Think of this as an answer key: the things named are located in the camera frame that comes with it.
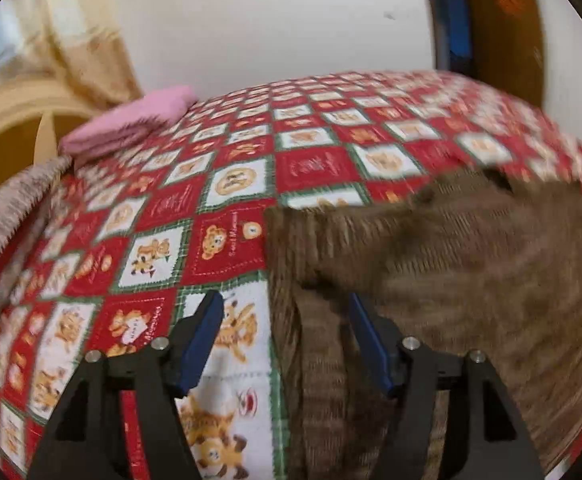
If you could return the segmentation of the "brown knitted sweater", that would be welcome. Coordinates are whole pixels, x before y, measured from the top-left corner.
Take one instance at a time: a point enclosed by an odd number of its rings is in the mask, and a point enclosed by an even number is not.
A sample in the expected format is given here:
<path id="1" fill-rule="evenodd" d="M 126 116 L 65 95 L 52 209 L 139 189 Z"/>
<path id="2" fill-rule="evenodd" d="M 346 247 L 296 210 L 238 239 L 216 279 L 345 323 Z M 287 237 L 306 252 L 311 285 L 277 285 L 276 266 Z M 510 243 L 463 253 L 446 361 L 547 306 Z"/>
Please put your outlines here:
<path id="1" fill-rule="evenodd" d="M 392 404 L 366 376 L 350 292 L 432 349 L 483 350 L 542 468 L 582 431 L 582 187 L 488 168 L 398 203 L 265 211 L 270 329 L 293 479 L 366 479 Z"/>

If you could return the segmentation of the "red checkered bear bedspread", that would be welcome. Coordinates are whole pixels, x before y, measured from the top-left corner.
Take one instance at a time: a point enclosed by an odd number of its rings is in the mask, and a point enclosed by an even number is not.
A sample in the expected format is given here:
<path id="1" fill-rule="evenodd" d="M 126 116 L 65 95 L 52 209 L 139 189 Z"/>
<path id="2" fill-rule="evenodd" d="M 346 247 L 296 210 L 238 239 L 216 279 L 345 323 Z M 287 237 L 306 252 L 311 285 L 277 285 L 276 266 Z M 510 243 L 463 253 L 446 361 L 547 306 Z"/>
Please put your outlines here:
<path id="1" fill-rule="evenodd" d="M 25 228 L 0 264 L 20 272 L 0 292 L 0 475 L 26 476 L 86 351 L 137 351 L 216 288 L 221 333 L 179 410 L 205 478 L 285 478 L 264 210 L 398 202 L 440 172 L 492 165 L 582 182 L 582 144 L 513 96 L 427 70 L 231 92 L 68 174 L 46 229 Z"/>

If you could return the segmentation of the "folded pink blanket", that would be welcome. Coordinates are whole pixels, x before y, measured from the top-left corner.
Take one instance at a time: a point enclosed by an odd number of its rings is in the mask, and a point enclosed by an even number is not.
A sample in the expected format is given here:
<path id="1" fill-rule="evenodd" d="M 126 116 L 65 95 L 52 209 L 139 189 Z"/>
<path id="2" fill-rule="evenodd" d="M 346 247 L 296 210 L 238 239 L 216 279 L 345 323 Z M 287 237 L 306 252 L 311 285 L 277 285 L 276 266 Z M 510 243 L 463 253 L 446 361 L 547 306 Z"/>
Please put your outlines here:
<path id="1" fill-rule="evenodd" d="M 130 148 L 174 126 L 197 100 L 187 86 L 151 92 L 85 122 L 59 141 L 59 153 L 90 160 Z"/>

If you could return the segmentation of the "cream and brown headboard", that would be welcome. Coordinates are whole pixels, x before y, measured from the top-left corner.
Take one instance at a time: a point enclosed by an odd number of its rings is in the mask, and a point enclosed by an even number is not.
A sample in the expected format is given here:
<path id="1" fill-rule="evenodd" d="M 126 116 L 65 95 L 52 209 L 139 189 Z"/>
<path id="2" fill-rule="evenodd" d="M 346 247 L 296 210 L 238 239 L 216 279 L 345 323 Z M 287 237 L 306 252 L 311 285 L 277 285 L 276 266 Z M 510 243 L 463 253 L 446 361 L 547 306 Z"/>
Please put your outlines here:
<path id="1" fill-rule="evenodd" d="M 100 110 L 63 82 L 22 76 L 0 84 L 0 185 L 58 155 L 58 142 Z"/>

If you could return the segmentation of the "brown wooden door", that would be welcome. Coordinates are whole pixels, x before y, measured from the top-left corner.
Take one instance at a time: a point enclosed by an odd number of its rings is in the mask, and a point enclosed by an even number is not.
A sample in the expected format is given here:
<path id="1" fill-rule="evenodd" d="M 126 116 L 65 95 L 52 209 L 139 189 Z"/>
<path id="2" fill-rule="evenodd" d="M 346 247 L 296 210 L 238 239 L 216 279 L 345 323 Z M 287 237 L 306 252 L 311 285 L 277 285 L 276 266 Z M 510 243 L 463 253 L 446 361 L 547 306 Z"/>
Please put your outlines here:
<path id="1" fill-rule="evenodd" d="M 495 0 L 469 0 L 475 77 L 541 107 L 544 99 L 544 31 L 537 0 L 524 0 L 517 16 Z"/>

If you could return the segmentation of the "beige patterned curtain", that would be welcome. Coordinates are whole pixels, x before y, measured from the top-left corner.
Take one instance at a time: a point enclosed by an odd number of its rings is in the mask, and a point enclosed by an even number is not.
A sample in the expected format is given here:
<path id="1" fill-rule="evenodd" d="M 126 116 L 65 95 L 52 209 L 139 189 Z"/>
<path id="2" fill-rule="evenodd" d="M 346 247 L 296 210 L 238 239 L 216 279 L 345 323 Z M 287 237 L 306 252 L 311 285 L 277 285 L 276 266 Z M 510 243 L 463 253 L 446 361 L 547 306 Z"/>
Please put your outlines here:
<path id="1" fill-rule="evenodd" d="M 113 0 L 0 0 L 0 84 L 44 75 L 98 108 L 142 95 Z"/>

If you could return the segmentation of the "dark door frame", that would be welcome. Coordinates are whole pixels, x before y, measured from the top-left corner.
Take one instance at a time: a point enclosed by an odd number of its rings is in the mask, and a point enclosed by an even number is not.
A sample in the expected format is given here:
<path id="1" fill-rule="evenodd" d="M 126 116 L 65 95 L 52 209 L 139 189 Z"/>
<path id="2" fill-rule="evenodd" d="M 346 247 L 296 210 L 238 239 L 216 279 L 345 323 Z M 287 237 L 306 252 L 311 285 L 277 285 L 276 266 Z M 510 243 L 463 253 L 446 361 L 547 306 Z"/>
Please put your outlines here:
<path id="1" fill-rule="evenodd" d="M 429 0 L 438 70 L 474 75 L 469 0 Z"/>

